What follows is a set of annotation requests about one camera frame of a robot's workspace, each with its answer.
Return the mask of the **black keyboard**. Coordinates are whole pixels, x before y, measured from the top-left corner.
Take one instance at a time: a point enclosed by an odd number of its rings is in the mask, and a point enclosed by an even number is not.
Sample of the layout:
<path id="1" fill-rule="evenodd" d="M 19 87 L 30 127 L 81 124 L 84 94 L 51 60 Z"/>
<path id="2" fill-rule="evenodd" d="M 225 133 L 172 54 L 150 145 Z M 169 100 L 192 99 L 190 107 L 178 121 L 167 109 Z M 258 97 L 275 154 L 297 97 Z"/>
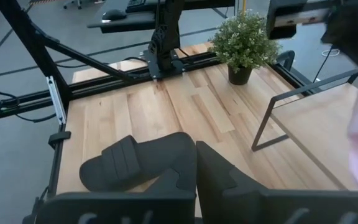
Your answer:
<path id="1" fill-rule="evenodd" d="M 129 0 L 127 13 L 155 11 L 157 6 L 165 4 L 165 0 Z"/>

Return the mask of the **office chair base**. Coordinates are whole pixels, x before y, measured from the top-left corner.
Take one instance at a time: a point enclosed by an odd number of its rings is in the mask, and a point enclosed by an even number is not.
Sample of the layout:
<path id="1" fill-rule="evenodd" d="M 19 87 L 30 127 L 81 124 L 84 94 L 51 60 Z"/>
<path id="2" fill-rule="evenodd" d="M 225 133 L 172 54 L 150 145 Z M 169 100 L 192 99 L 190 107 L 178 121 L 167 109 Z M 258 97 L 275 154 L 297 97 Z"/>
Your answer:
<path id="1" fill-rule="evenodd" d="M 63 8 L 67 9 L 70 5 L 76 6 L 77 9 L 82 9 L 82 0 L 66 0 L 63 4 Z"/>

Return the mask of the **wooden shelf with black frame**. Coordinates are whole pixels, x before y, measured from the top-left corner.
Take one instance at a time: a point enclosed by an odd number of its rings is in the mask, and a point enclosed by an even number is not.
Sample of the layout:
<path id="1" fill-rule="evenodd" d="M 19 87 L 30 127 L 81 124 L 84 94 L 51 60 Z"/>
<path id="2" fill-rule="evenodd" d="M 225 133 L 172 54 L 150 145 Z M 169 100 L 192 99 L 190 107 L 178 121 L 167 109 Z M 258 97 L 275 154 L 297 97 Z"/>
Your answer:
<path id="1" fill-rule="evenodd" d="M 339 189 L 358 190 L 347 138 L 357 77 L 351 70 L 272 97 L 251 149 L 291 139 Z"/>

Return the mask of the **black computer mouse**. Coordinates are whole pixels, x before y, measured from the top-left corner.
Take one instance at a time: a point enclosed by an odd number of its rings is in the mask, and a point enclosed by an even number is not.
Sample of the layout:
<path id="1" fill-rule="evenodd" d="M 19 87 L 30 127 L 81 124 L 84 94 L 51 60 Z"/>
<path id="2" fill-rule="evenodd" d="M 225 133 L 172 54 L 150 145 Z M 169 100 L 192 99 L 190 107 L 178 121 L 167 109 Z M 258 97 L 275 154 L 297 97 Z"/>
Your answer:
<path id="1" fill-rule="evenodd" d="M 112 9 L 112 10 L 106 11 L 102 15 L 101 21 L 102 22 L 111 22 L 111 21 L 125 19 L 126 17 L 127 17 L 127 14 L 124 11 Z"/>

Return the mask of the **black table clamp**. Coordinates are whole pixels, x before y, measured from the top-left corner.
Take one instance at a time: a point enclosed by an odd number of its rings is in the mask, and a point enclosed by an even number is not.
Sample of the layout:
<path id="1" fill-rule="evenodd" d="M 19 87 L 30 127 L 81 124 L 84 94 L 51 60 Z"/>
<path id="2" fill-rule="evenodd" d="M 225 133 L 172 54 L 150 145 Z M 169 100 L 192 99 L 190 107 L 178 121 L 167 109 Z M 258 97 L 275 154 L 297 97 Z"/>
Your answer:
<path id="1" fill-rule="evenodd" d="M 70 131 L 58 132 L 49 136 L 48 145 L 54 149 L 58 143 L 70 138 L 71 138 Z"/>
<path id="2" fill-rule="evenodd" d="M 293 50 L 287 50 L 285 52 L 280 53 L 277 56 L 276 63 L 282 64 L 282 66 L 288 71 L 291 70 L 293 62 L 295 59 L 295 52 Z"/>

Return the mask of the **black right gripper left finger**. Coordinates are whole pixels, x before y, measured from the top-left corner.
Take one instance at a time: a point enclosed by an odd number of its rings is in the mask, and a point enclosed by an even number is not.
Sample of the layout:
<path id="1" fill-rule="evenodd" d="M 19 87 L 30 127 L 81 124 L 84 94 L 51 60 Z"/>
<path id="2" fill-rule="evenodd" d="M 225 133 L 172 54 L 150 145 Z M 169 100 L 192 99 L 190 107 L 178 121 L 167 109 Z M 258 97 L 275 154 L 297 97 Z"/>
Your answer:
<path id="1" fill-rule="evenodd" d="M 22 224 L 194 224 L 196 171 L 168 169 L 145 192 L 69 192 Z"/>

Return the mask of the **black slide sandal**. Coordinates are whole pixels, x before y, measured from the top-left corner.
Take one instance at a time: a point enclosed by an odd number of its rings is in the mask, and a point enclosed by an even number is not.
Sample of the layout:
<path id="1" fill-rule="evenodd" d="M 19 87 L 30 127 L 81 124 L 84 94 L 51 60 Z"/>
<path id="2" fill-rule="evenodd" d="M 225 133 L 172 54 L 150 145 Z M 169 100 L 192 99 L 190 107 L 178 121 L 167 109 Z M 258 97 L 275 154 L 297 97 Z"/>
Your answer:
<path id="1" fill-rule="evenodd" d="M 88 159 L 79 169 L 82 184 L 92 192 L 125 191 L 172 170 L 178 175 L 196 167 L 196 145 L 183 132 L 146 142 L 128 135 Z"/>

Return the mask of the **green potted plant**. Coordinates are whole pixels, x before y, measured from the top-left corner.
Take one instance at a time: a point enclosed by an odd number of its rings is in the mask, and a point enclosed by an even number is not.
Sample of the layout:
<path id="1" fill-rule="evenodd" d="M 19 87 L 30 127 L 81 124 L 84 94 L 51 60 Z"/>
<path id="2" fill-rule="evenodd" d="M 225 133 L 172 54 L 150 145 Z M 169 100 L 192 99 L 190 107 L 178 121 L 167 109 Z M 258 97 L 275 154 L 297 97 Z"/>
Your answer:
<path id="1" fill-rule="evenodd" d="M 246 10 L 222 22 L 208 50 L 227 65 L 233 85 L 245 85 L 254 69 L 275 63 L 281 45 L 267 37 L 267 18 Z"/>

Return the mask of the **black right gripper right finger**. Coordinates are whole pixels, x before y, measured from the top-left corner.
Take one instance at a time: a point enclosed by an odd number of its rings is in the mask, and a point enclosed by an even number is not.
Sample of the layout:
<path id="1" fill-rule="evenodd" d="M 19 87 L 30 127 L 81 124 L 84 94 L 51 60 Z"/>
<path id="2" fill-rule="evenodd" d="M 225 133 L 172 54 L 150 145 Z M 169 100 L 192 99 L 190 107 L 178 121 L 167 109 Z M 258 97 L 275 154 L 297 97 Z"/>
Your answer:
<path id="1" fill-rule="evenodd" d="M 358 224 L 358 191 L 268 189 L 205 142 L 196 149 L 205 224 Z"/>

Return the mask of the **black desk with casters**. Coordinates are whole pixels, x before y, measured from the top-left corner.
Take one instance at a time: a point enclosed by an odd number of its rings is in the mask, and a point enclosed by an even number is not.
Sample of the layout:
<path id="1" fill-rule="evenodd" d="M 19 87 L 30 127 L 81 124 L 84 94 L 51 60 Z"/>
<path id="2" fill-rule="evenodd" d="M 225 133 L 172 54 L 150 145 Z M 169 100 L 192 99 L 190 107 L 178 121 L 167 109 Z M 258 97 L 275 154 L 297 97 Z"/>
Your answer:
<path id="1" fill-rule="evenodd" d="M 127 13 L 126 8 L 129 0 L 107 0 L 99 11 L 95 14 L 87 28 L 99 28 L 103 33 L 128 32 L 135 30 L 152 30 L 155 28 L 155 19 L 157 10 L 161 10 L 164 5 L 159 4 L 155 11 L 132 12 Z M 183 9 L 185 11 L 198 9 L 211 9 L 218 7 L 233 7 L 236 5 L 235 0 L 184 0 Z M 102 22 L 102 15 L 109 10 L 117 9 L 127 14 L 125 19 Z"/>

